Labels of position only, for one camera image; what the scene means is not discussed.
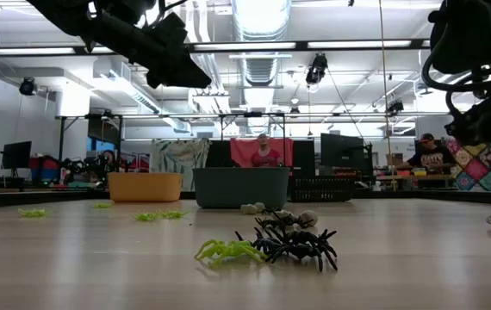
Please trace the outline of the orange plastic bin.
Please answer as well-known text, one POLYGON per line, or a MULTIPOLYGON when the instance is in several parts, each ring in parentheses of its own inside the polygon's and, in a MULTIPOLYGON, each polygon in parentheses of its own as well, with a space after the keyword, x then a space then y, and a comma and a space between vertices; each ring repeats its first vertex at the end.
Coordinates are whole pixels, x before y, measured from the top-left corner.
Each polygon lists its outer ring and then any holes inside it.
POLYGON ((175 202, 183 175, 177 173, 110 172, 109 195, 114 202, 175 202))

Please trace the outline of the black aluminium table frame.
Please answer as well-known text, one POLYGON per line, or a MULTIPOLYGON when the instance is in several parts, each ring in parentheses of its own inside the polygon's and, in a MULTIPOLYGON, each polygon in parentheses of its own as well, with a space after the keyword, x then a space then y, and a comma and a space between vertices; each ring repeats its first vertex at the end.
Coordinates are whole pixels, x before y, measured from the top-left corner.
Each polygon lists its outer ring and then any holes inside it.
MULTIPOLYGON (((491 192, 415 190, 415 191, 358 191, 353 199, 427 199, 441 201, 477 202, 491 204, 491 192)), ((0 193, 0 207, 69 202, 81 200, 109 199, 108 192, 102 191, 39 191, 0 193)))

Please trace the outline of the colourful patchwork quilt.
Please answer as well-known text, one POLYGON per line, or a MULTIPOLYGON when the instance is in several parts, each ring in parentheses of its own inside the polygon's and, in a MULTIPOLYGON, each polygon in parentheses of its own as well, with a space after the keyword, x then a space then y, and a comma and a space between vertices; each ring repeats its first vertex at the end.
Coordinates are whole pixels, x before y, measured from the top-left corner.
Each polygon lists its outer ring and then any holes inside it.
POLYGON ((462 146, 455 139, 444 145, 456 160, 451 168, 455 186, 461 191, 491 192, 491 144, 462 146))

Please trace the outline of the red fabric backdrop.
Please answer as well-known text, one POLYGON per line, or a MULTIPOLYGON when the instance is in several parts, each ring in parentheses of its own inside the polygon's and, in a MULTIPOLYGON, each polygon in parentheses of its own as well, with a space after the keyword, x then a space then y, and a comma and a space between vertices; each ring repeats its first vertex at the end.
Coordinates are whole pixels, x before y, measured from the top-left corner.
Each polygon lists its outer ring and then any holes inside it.
MULTIPOLYGON (((269 139, 272 149, 279 152, 281 163, 279 166, 291 166, 293 154, 292 139, 269 139)), ((250 162, 251 155, 258 149, 256 139, 231 139, 231 157, 240 167, 252 167, 250 162)))

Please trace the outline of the black mesh plastic basket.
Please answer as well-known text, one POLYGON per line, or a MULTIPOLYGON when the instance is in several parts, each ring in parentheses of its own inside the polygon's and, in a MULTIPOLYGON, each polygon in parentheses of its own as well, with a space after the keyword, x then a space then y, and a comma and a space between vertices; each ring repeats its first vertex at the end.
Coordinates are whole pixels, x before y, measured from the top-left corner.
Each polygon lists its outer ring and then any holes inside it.
POLYGON ((289 178, 292 202, 346 202, 352 198, 354 180, 349 177, 311 176, 289 178))

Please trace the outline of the black beam with light strips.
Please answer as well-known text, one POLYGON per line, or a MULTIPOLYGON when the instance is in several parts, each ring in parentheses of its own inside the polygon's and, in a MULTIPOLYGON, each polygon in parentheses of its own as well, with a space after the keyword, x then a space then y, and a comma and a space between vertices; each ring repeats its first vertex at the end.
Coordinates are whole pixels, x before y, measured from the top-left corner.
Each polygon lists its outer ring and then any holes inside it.
MULTIPOLYGON (((430 48, 429 39, 388 40, 296 40, 254 42, 186 43, 190 53, 267 53, 267 52, 324 52, 324 51, 375 51, 424 50, 430 48)), ((97 46, 92 55, 115 55, 105 46, 97 46)), ((0 57, 55 57, 90 55, 84 46, 14 46, 0 47, 0 57)))

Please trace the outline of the leaf print curtain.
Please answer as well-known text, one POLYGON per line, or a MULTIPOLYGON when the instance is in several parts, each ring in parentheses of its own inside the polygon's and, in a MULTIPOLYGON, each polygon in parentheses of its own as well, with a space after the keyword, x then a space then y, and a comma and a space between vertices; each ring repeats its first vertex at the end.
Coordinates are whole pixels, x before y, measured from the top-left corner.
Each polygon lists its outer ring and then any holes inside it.
POLYGON ((150 151, 150 172, 183 176, 182 191, 195 192, 193 170, 204 168, 211 142, 208 139, 154 140, 150 151))

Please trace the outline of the wooden desk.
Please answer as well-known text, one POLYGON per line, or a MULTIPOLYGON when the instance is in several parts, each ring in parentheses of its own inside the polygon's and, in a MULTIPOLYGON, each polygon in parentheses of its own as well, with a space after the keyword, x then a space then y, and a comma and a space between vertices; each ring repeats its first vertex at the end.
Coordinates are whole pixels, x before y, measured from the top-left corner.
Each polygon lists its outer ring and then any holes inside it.
POLYGON ((430 175, 393 175, 379 176, 376 180, 380 183, 382 190, 414 191, 433 189, 454 190, 454 177, 452 175, 430 174, 430 175))

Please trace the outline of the black metal rack frame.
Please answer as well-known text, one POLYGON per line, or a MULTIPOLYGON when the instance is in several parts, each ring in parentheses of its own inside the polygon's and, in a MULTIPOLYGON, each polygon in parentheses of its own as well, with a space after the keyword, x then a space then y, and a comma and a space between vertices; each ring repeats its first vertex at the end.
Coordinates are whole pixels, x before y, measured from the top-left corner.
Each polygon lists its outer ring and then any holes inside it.
POLYGON ((246 112, 246 113, 226 113, 226 114, 149 114, 149 115, 130 115, 130 114, 87 114, 87 115, 73 115, 73 116, 65 116, 65 115, 57 115, 55 117, 56 120, 60 121, 60 130, 59 130, 59 153, 58 160, 61 160, 64 152, 64 143, 65 143, 65 131, 68 130, 76 121, 83 120, 91 120, 91 119, 99 119, 101 121, 112 121, 113 119, 117 120, 115 124, 118 135, 115 140, 116 147, 116 155, 117 159, 121 158, 121 142, 125 140, 124 128, 125 128, 125 120, 184 120, 184 119, 218 119, 221 127, 221 135, 220 140, 224 140, 224 130, 227 127, 224 120, 226 118, 232 118, 233 120, 242 117, 242 118, 260 118, 260 117, 268 117, 275 118, 281 117, 282 122, 279 124, 279 127, 283 131, 283 156, 284 161, 287 159, 287 149, 286 149, 286 139, 288 138, 286 135, 286 114, 285 113, 261 113, 261 112, 246 112))

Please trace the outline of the teal plastic bin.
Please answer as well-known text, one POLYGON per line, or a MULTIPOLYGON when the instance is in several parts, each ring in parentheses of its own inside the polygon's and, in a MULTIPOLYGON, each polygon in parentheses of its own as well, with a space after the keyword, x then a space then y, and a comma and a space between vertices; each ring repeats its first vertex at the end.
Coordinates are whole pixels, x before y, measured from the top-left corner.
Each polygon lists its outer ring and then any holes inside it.
POLYGON ((281 208, 287 201, 287 168, 195 168, 193 178, 201 208, 240 208, 256 202, 281 208))

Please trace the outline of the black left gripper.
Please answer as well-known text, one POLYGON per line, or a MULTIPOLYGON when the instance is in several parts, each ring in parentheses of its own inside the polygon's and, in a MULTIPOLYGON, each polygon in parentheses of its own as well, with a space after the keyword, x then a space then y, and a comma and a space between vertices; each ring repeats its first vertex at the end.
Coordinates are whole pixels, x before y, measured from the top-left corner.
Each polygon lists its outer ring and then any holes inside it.
POLYGON ((169 54, 153 29, 179 3, 166 0, 94 0, 94 41, 148 68, 147 84, 205 89, 212 83, 185 52, 169 54))

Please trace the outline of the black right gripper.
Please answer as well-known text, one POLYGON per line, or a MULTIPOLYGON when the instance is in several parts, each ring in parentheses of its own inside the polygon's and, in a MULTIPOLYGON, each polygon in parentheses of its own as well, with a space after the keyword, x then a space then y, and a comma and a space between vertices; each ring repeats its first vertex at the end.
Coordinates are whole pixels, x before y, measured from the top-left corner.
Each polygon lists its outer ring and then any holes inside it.
MULTIPOLYGON (((491 65, 491 0, 443 0, 428 16, 432 24, 430 66, 456 74, 491 65)), ((463 145, 491 143, 491 102, 454 113, 444 126, 463 145)))

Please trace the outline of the black computer monitor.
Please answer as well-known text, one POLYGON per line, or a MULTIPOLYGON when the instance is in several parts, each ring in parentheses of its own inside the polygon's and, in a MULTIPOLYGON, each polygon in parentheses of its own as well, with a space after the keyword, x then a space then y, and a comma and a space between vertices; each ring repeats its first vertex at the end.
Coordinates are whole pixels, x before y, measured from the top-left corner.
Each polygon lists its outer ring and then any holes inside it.
POLYGON ((320 156, 324 166, 361 170, 364 167, 364 141, 358 137, 323 133, 320 156))
POLYGON ((232 167, 231 146, 229 140, 211 140, 206 167, 232 167))
POLYGON ((7 144, 3 147, 2 166, 4 169, 24 169, 29 167, 31 141, 7 144))
POLYGON ((315 174, 314 141, 311 139, 294 140, 292 167, 301 175, 313 176, 315 174))

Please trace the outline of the person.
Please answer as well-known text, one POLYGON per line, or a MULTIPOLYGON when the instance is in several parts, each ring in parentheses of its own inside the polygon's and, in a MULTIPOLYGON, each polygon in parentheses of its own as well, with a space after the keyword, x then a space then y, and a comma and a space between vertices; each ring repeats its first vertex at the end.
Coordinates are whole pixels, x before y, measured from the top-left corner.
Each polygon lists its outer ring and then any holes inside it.
POLYGON ((102 170, 109 173, 118 171, 119 164, 113 151, 106 150, 99 155, 102 170))
POLYGON ((446 146, 438 145, 431 133, 423 133, 419 139, 419 150, 407 161, 398 164, 395 170, 425 168, 431 173, 449 174, 456 160, 446 146))
POLYGON ((281 157, 278 151, 272 149, 269 145, 269 139, 261 133, 258 138, 258 149, 251 155, 250 162, 252 167, 277 167, 281 163, 281 157))

